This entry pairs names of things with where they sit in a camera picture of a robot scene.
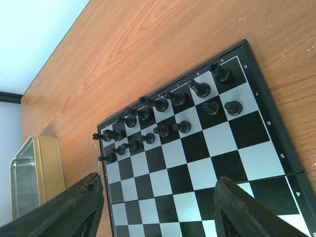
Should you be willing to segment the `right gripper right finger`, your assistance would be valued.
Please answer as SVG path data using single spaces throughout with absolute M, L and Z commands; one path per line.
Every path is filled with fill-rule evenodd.
M 274 215 L 233 180 L 223 176 L 214 191 L 214 220 L 219 237 L 305 237 Z

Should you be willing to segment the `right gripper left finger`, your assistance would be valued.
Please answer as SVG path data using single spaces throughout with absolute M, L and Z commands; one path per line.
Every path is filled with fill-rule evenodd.
M 2 237 L 95 237 L 104 207 L 101 177 L 93 172 L 22 217 Z

